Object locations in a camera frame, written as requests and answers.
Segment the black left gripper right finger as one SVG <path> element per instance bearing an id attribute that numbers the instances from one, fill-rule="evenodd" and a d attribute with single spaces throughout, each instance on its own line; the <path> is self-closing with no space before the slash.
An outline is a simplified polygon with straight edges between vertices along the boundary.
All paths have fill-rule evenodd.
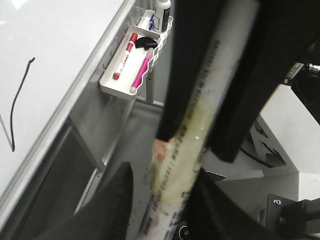
<path id="1" fill-rule="evenodd" d="M 266 207 L 265 223 L 249 216 L 235 204 L 201 168 L 186 205 L 191 240 L 306 240 L 305 235 L 277 232 L 278 216 Z"/>

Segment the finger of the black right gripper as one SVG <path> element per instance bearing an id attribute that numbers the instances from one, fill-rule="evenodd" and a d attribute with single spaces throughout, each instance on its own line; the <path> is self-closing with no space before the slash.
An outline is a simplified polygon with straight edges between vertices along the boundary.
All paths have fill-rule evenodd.
<path id="1" fill-rule="evenodd" d="M 177 0 L 170 75 L 156 139 L 169 142 L 184 118 L 225 0 Z"/>
<path id="2" fill-rule="evenodd" d="M 320 35 L 317 0 L 263 0 L 208 139 L 231 163 L 258 114 Z"/>

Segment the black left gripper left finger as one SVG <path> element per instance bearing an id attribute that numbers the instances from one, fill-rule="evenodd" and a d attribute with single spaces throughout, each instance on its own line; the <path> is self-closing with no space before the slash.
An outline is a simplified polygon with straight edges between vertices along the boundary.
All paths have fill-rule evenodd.
<path id="1" fill-rule="evenodd" d="M 37 240 L 125 240 L 133 204 L 133 171 L 122 162 L 109 182 L 76 214 Z"/>

